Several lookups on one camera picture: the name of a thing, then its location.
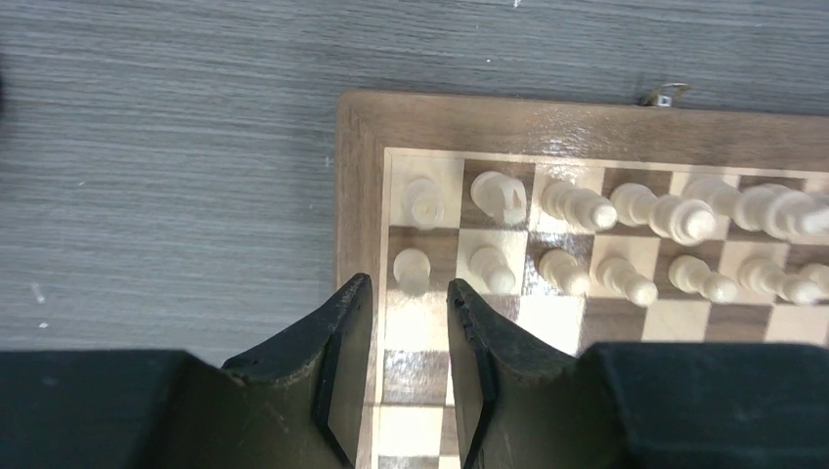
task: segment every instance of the gray carpet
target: gray carpet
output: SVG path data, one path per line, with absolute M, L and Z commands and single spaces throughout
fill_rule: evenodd
M 220 362 L 311 311 L 349 89 L 827 111 L 825 0 L 513 2 L 0 2 L 0 348 Z

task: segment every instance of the wood grain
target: wood grain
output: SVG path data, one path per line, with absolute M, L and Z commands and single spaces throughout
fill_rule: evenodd
M 372 278 L 381 274 L 386 148 L 818 171 L 826 170 L 824 152 L 829 147 L 829 118 L 818 116 L 390 92 L 348 93 L 340 100 L 338 116 L 337 282 L 355 272 Z M 555 150 L 551 143 L 556 143 Z M 662 182 L 661 192 L 669 182 Z
M 218 363 L 319 306 L 348 90 L 829 108 L 823 0 L 512 4 L 0 2 L 0 348 Z M 491 140 L 523 125 L 491 116 Z

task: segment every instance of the dark square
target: dark square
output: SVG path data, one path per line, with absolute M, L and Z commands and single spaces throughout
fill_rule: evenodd
M 792 244 L 786 256 L 786 272 L 796 274 L 809 264 L 829 265 L 829 246 Z
M 481 211 L 472 201 L 472 183 L 482 173 L 498 171 L 506 176 L 524 183 L 527 191 L 527 213 L 524 221 L 517 225 L 497 223 L 492 217 Z M 530 216 L 530 203 L 533 199 L 533 181 L 536 177 L 536 165 L 533 163 L 512 163 L 508 161 L 481 161 L 467 159 L 463 166 L 463 196 L 460 201 L 461 228 L 498 228 L 501 230 L 526 230 Z
M 644 169 L 607 168 L 604 170 L 604 183 L 601 194 L 610 198 L 613 190 L 626 183 L 642 184 L 651 189 L 657 197 L 665 195 L 671 189 L 671 171 L 651 171 Z M 615 227 L 602 232 L 603 235 L 624 236 L 653 236 L 653 231 L 647 225 L 628 227 L 617 223 Z
M 799 178 L 776 178 L 769 176 L 741 176 L 740 183 L 737 188 L 744 191 L 754 186 L 761 184 L 779 184 L 795 191 L 802 191 L 806 180 Z M 738 227 L 734 222 L 731 222 L 728 228 L 728 239 L 737 241 L 755 241 L 755 242 L 780 242 L 779 239 L 766 234 L 765 232 L 749 232 Z
M 579 353 L 594 342 L 640 342 L 647 310 L 624 298 L 588 298 Z
M 802 178 L 777 178 L 772 176 L 740 176 L 737 188 L 744 191 L 760 184 L 779 184 L 795 191 L 802 191 L 806 180 Z
M 481 295 L 490 307 L 501 316 L 515 322 L 518 319 L 518 309 L 521 307 L 521 298 L 515 295 Z
M 441 430 L 441 455 L 454 455 L 458 452 L 458 422 L 455 420 L 455 408 L 444 407 L 443 427 Z
M 385 404 L 446 403 L 449 352 L 387 350 L 383 361 Z
M 380 456 L 379 469 L 439 469 L 440 458 L 430 456 Z
M 593 250 L 594 234 L 550 234 L 530 233 L 527 241 L 527 258 L 524 261 L 524 284 L 521 294 L 544 296 L 562 296 L 564 292 L 550 284 L 539 274 L 539 263 L 542 257 L 551 249 L 563 249 L 570 253 L 579 262 L 579 265 L 590 270 L 590 254 Z
M 706 342 L 763 342 L 771 305 L 711 305 Z
M 388 288 L 397 288 L 394 259 L 409 248 L 419 249 L 429 258 L 432 268 L 429 288 L 446 291 L 449 282 L 455 279 L 458 266 L 458 230 L 437 228 L 422 232 L 411 227 L 389 227 Z
M 685 293 L 676 288 L 668 279 L 671 263 L 679 256 L 689 255 L 708 264 L 709 269 L 716 271 L 720 264 L 723 241 L 705 241 L 696 246 L 682 246 L 670 239 L 663 239 L 659 243 L 659 255 L 656 258 L 656 270 L 653 282 L 659 290 L 659 298 L 663 300 L 699 300 L 699 293 Z

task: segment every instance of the light square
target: light square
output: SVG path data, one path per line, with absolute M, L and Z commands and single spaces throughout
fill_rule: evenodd
M 508 294 L 520 295 L 524 278 L 524 261 L 527 251 L 527 232 L 461 229 L 458 238 L 458 269 L 456 276 L 463 278 L 480 294 L 492 293 L 484 279 L 469 270 L 472 254 L 484 246 L 500 249 L 506 264 L 515 276 L 515 285 Z
M 460 200 L 463 188 L 463 160 L 395 154 L 391 156 L 391 192 L 389 195 L 389 225 L 410 227 L 412 222 L 403 208 L 406 186 L 415 179 L 432 180 L 443 196 L 444 216 L 437 228 L 458 228 L 460 226 Z
M 708 301 L 659 300 L 647 310 L 642 341 L 702 342 L 710 310 Z
M 580 188 L 601 193 L 604 182 L 604 168 L 578 165 L 536 165 L 533 198 L 530 203 L 530 231 L 539 233 L 588 233 L 564 220 L 559 220 L 547 214 L 542 209 L 542 194 L 555 181 L 567 181 Z
M 460 469 L 460 456 L 441 456 L 439 469 Z
M 593 253 L 590 258 L 589 296 L 597 298 L 624 298 L 624 295 L 599 284 L 596 268 L 610 257 L 621 257 L 633 264 L 640 275 L 653 278 L 656 259 L 659 256 L 659 237 L 649 236 L 613 236 L 598 234 L 593 241 Z
M 455 388 L 452 386 L 452 364 L 449 363 L 449 378 L 446 380 L 446 405 L 455 406 Z
M 760 257 L 769 259 L 774 264 L 783 267 L 788 252 L 789 245 L 785 242 L 726 241 L 722 249 L 718 271 L 726 277 L 737 280 L 737 272 L 745 261 Z M 773 301 L 773 293 L 758 293 L 740 285 L 734 303 L 765 305 Z
M 377 454 L 437 456 L 440 454 L 443 408 L 385 405 L 379 410 Z
M 737 187 L 740 182 L 740 177 L 735 174 L 714 174 L 714 173 L 679 173 L 675 172 L 671 178 L 671 187 L 669 193 L 674 195 L 682 195 L 685 187 L 699 179 L 719 179 L 729 186 Z M 731 220 L 725 215 L 717 215 L 717 229 L 714 231 L 711 239 L 725 239 L 728 236 L 728 227 Z
M 826 346 L 829 306 L 776 305 L 771 310 L 765 342 L 800 342 Z
M 448 334 L 445 291 L 412 297 L 401 290 L 386 290 L 387 350 L 448 351 Z
M 525 296 L 515 323 L 550 347 L 576 355 L 584 313 L 584 298 Z

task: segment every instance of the chess piece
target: chess piece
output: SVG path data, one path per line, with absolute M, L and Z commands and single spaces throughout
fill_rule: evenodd
M 527 217 L 524 184 L 496 171 L 480 174 L 472 182 L 472 201 L 499 223 L 517 225 Z
M 660 237 L 683 246 L 709 239 L 717 228 L 714 211 L 702 200 L 677 195 L 657 197 L 641 184 L 622 184 L 610 195 L 619 221 L 635 227 L 647 223 Z
M 551 249 L 539 262 L 542 278 L 570 296 L 582 296 L 590 287 L 588 271 L 562 249 Z
M 734 207 L 740 199 L 740 191 L 717 178 L 701 178 L 691 181 L 682 192 L 685 198 L 697 198 L 707 203 L 715 213 L 733 217 Z
M 403 192 L 403 206 L 409 221 L 419 230 L 432 230 L 443 220 L 443 196 L 430 179 L 411 181 Z
M 685 293 L 699 293 L 713 303 L 728 304 L 737 297 L 737 283 L 711 272 L 708 265 L 693 256 L 676 258 L 668 269 L 668 280 Z
M 829 266 L 809 264 L 801 269 L 800 276 L 817 283 L 823 295 L 829 296 Z
M 747 260 L 737 271 L 737 280 L 752 291 L 775 293 L 796 305 L 814 304 L 823 294 L 813 280 L 788 275 L 769 259 Z
M 515 275 L 509 269 L 503 253 L 493 246 L 485 246 L 472 254 L 469 270 L 484 279 L 495 294 L 505 295 L 515 286 Z
M 776 184 L 745 190 L 734 207 L 734 223 L 778 239 L 829 233 L 829 206 L 818 197 Z
M 591 233 L 611 229 L 617 220 L 610 200 L 565 181 L 557 181 L 545 189 L 542 208 L 550 216 Z
M 596 280 L 637 306 L 650 306 L 659 297 L 656 284 L 638 273 L 630 262 L 619 257 L 601 261 L 596 268 Z
M 619 221 L 629 227 L 647 225 L 648 217 L 656 205 L 657 197 L 642 184 L 622 184 L 610 194 Z
M 829 206 L 804 192 L 786 192 L 765 214 L 763 229 L 779 239 L 829 235 Z
M 423 251 L 404 249 L 394 258 L 392 273 L 401 290 L 411 296 L 420 296 L 429 289 L 431 269 L 429 258 Z

